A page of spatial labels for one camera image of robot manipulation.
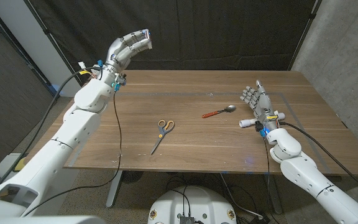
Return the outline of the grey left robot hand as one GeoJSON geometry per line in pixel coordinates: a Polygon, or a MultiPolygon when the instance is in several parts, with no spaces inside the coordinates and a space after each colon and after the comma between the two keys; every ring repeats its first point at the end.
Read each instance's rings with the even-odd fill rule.
{"type": "Polygon", "coordinates": [[[117,38],[109,47],[104,71],[121,73],[130,64],[131,58],[144,50],[152,49],[148,29],[131,32],[117,38]]]}

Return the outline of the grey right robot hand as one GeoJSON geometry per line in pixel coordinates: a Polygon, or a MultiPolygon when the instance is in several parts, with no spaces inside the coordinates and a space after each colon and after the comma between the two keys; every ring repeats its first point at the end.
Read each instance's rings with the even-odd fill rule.
{"type": "Polygon", "coordinates": [[[256,88],[246,86],[240,99],[253,110],[255,118],[269,131],[279,128],[270,97],[260,80],[256,80],[256,88]]]}

